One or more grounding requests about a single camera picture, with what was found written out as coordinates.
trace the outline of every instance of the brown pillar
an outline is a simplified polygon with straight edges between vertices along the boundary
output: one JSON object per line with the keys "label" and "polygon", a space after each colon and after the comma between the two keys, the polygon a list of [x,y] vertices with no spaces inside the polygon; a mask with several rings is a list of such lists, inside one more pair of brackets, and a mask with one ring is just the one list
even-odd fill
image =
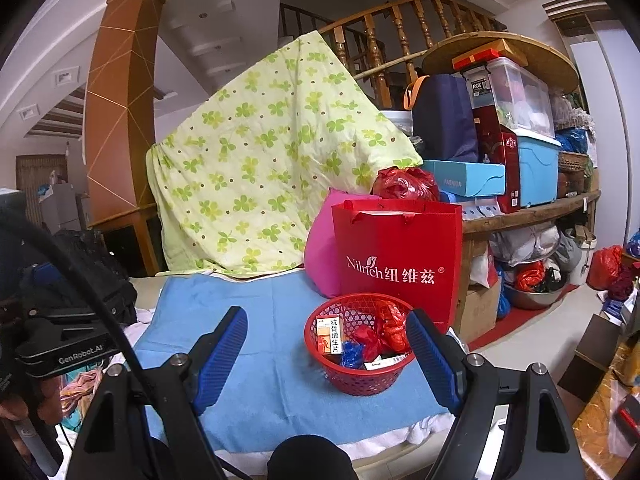
{"label": "brown pillar", "polygon": [[145,153],[155,142],[154,61],[166,0],[107,0],[84,104],[93,227],[132,226],[146,272],[158,272],[146,220],[155,215]]}

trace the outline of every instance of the black pants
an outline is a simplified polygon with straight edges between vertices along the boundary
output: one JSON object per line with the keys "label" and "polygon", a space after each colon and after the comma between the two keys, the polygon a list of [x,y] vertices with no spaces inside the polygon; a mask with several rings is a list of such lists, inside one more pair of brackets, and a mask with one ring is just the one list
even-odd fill
{"label": "black pants", "polygon": [[317,435],[299,435],[281,443],[267,464],[268,480],[358,480],[349,456]]}

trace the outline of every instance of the green floral cloth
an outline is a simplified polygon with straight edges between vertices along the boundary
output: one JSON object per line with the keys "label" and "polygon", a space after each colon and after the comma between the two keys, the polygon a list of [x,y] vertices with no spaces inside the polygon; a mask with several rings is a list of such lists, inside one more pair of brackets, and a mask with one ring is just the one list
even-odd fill
{"label": "green floral cloth", "polygon": [[421,163],[317,32],[236,77],[146,154],[171,272],[240,277],[302,263],[329,187],[366,194],[378,170]]}

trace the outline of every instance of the blue gripper pad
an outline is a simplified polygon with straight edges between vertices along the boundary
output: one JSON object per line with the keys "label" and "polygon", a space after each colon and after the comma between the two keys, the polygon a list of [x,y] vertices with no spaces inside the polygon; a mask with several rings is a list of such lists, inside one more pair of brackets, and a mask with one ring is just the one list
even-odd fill
{"label": "blue gripper pad", "polygon": [[239,306],[232,306],[216,329],[200,336],[189,352],[191,366],[187,390],[198,415],[217,402],[244,344],[246,332],[246,312]]}
{"label": "blue gripper pad", "polygon": [[407,316],[406,336],[438,404],[458,416],[465,393],[464,352],[452,338],[438,332],[420,309]]}

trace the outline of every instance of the red plastic basket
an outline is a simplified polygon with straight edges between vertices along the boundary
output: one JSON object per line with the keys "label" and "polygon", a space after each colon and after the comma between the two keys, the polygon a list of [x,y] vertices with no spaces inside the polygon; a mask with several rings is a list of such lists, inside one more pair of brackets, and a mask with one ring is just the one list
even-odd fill
{"label": "red plastic basket", "polygon": [[309,316],[309,319],[306,320],[306,348],[322,365],[326,378],[329,379],[331,384],[345,394],[363,397],[383,392],[396,382],[402,369],[413,361],[415,357],[414,353],[410,351],[409,355],[399,363],[381,370],[352,370],[329,361],[318,351],[317,316],[340,316],[345,336],[348,338],[356,327],[361,324],[366,324],[373,328],[376,319],[376,307],[374,304],[376,298],[393,301],[406,314],[412,310],[411,305],[393,296],[364,292],[333,298],[316,308]]}

